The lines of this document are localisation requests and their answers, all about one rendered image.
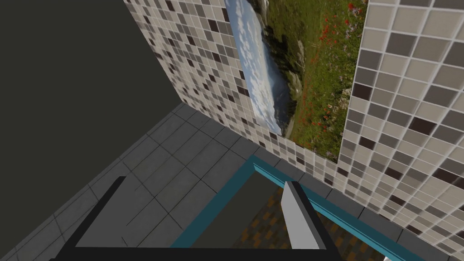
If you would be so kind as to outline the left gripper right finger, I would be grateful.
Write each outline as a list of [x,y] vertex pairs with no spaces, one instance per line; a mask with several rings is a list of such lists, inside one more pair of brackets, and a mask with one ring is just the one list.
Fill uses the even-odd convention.
[[285,182],[280,205],[293,249],[337,249],[300,184]]

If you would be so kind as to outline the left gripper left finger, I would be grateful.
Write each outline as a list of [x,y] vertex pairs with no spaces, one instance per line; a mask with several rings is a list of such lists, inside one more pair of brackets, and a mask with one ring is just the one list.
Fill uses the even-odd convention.
[[133,175],[118,177],[62,250],[75,247],[125,247],[122,236],[128,222],[135,215],[135,190],[139,185],[140,182]]

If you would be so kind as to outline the teal framed table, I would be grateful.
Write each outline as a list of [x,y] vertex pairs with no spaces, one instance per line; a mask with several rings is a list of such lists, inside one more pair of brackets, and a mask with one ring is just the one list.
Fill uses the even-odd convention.
[[[173,248],[190,248],[216,223],[225,224],[229,236],[212,242],[225,243],[230,237],[237,236],[253,213],[260,209],[266,194],[253,192],[254,187],[264,184],[266,193],[274,186],[284,187],[284,183],[293,179],[282,171],[272,167],[255,155],[229,179],[207,206],[172,244]],[[378,230],[367,225],[358,217],[363,213],[360,205],[355,207],[356,216],[346,212],[332,202],[307,187],[302,188],[316,212],[328,218],[347,232],[362,240],[370,247],[390,258],[391,261],[425,261],[425,259],[406,249]]]

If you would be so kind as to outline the landscape picture on wall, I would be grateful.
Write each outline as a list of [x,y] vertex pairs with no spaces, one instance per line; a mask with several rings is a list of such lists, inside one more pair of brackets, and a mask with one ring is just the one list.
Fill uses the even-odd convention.
[[224,0],[259,125],[337,163],[369,0]]

